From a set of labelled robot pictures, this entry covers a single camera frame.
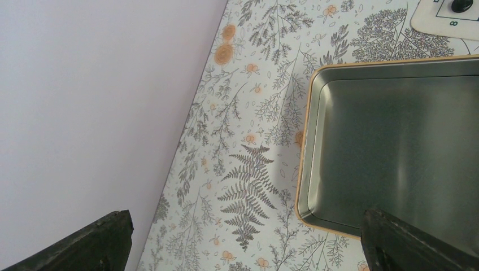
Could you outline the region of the gold metal tin box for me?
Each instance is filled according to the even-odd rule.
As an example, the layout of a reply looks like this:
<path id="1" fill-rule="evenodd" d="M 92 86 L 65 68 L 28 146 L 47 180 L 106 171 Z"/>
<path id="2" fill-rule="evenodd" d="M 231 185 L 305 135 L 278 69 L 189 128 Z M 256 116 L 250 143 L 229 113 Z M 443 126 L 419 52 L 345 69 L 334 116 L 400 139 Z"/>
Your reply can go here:
<path id="1" fill-rule="evenodd" d="M 370 208 L 478 256 L 477 55 L 313 73 L 296 214 L 359 237 Z"/>

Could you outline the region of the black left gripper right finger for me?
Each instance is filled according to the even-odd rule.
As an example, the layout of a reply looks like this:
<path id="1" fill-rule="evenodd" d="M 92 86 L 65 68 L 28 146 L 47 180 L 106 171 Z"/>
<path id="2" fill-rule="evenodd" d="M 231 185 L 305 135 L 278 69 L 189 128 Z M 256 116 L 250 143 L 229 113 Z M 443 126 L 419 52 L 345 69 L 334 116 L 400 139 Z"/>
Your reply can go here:
<path id="1" fill-rule="evenodd" d="M 364 212 L 360 233 L 370 270 L 478 270 L 478 257 L 381 209 Z"/>

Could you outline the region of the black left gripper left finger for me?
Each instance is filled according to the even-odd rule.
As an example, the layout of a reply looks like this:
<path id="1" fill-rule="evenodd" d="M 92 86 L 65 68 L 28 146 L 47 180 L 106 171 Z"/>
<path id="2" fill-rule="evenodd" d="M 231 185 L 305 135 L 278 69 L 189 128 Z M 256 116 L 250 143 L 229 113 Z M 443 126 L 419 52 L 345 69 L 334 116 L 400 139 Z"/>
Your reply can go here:
<path id="1" fill-rule="evenodd" d="M 124 270 L 133 231 L 130 211 L 114 211 L 6 270 Z"/>

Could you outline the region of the black chess piece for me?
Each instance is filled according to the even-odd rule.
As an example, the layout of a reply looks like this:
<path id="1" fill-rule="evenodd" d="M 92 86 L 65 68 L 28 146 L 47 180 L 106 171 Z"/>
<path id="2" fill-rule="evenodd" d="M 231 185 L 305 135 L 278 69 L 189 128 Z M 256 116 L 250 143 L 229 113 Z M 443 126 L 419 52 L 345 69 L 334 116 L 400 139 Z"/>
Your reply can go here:
<path id="1" fill-rule="evenodd" d="M 474 0 L 453 0 L 451 3 L 451 10 L 455 13 L 462 13 L 468 11 L 474 3 Z"/>

